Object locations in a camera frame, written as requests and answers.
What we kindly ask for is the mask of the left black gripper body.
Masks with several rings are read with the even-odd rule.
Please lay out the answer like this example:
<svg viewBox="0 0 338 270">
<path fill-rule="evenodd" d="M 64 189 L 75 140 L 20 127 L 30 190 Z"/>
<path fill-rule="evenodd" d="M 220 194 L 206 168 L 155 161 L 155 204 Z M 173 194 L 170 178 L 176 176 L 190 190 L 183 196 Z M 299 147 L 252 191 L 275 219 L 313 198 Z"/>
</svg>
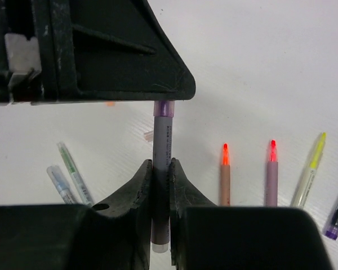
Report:
<svg viewBox="0 0 338 270">
<path fill-rule="evenodd" d="M 0 105 L 35 101 L 41 73 L 31 1 L 0 1 Z"/>
</svg>

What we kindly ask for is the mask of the blue clear pen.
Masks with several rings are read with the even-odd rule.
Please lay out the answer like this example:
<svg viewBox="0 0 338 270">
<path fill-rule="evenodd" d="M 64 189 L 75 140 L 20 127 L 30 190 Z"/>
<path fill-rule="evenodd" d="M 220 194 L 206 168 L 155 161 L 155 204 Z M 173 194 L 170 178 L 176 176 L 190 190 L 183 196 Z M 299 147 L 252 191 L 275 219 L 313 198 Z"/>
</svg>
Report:
<svg viewBox="0 0 338 270">
<path fill-rule="evenodd" d="M 57 165 L 49 166 L 46 170 L 57 192 L 66 204 L 77 204 L 77 200 L 72 194 L 69 183 Z"/>
</svg>

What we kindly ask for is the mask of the pink highlighter pen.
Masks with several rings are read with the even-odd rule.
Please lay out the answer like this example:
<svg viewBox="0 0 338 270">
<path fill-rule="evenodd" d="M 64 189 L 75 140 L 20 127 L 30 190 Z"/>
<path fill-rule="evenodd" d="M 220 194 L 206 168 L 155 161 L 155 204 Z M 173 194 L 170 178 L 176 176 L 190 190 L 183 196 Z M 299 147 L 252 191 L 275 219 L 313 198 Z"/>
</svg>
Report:
<svg viewBox="0 0 338 270">
<path fill-rule="evenodd" d="M 271 140 L 269 157 L 266 166 L 265 206 L 275 207 L 278 204 L 278 154 L 277 143 Z"/>
</svg>

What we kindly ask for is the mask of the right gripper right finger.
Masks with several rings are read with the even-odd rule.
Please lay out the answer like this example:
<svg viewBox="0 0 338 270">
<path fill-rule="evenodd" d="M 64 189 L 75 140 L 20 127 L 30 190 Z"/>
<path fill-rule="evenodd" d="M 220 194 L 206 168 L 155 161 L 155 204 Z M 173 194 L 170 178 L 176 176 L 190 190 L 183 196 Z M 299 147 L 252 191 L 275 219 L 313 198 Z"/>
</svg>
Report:
<svg viewBox="0 0 338 270">
<path fill-rule="evenodd" d="M 217 206 L 169 172 L 171 261 L 177 269 L 331 269 L 309 214 L 288 207 Z"/>
</svg>

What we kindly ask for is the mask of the orange red highlighter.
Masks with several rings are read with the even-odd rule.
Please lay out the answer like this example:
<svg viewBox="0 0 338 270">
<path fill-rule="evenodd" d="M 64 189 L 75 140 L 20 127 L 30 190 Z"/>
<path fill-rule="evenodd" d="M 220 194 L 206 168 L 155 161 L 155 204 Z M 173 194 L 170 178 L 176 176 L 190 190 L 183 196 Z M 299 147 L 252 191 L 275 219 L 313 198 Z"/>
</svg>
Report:
<svg viewBox="0 0 338 270">
<path fill-rule="evenodd" d="M 229 146 L 223 144 L 220 163 L 220 205 L 230 205 L 230 157 Z"/>
</svg>

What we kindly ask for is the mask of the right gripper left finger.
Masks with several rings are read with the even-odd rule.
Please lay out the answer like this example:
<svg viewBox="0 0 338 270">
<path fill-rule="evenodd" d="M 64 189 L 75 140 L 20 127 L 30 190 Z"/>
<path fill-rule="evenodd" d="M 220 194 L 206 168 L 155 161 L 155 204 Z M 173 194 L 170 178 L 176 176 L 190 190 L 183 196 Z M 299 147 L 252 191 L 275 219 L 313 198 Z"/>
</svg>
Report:
<svg viewBox="0 0 338 270">
<path fill-rule="evenodd" d="M 0 269 L 148 269 L 152 162 L 89 207 L 0 206 Z"/>
</svg>

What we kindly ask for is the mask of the yellow highlighter pen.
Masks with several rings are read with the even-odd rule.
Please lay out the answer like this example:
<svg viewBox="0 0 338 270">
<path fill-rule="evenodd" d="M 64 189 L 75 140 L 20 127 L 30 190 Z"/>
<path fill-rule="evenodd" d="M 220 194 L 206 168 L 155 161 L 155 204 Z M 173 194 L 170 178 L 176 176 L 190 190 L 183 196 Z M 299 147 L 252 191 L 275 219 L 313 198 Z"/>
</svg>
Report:
<svg viewBox="0 0 338 270">
<path fill-rule="evenodd" d="M 312 188 L 323 150 L 326 144 L 326 132 L 322 132 L 317 138 L 314 147 L 309 155 L 304 172 L 299 180 L 298 187 L 291 201 L 291 207 L 302 209 L 305 206 L 309 192 Z"/>
</svg>

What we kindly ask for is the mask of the green clear pen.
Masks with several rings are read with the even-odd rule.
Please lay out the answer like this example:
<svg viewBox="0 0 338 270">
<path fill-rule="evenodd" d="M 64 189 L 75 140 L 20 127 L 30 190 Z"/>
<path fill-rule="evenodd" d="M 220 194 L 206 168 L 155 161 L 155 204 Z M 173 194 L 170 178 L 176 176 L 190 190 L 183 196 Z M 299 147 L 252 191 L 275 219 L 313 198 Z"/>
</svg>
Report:
<svg viewBox="0 0 338 270">
<path fill-rule="evenodd" d="M 78 168 L 68 150 L 66 147 L 65 143 L 59 142 L 57 143 L 57 148 L 59 150 L 59 153 L 61 155 L 61 158 L 69 172 L 69 175 L 74 183 L 74 186 L 82 200 L 82 202 L 89 206 L 92 207 L 94 205 L 94 201 L 92 199 L 92 196 L 90 195 L 88 188 L 80 175 Z"/>
</svg>

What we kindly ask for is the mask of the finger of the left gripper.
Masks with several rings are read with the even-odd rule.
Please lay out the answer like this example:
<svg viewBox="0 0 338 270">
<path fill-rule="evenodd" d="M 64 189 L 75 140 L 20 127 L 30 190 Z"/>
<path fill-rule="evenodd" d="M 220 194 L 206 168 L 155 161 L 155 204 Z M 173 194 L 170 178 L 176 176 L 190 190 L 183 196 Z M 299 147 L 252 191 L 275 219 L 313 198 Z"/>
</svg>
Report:
<svg viewBox="0 0 338 270">
<path fill-rule="evenodd" d="M 189 100 L 195 80 L 147 1 L 32 1 L 41 102 Z"/>
</svg>

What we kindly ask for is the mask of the light purple pen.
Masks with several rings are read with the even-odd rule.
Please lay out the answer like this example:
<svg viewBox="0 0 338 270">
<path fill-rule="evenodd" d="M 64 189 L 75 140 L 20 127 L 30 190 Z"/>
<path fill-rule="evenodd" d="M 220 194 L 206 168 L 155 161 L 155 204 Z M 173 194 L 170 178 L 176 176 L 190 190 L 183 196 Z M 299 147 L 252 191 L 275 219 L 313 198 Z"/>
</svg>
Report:
<svg viewBox="0 0 338 270">
<path fill-rule="evenodd" d="M 174 101 L 154 103 L 152 250 L 165 253 L 170 241 L 169 183 Z"/>
</svg>

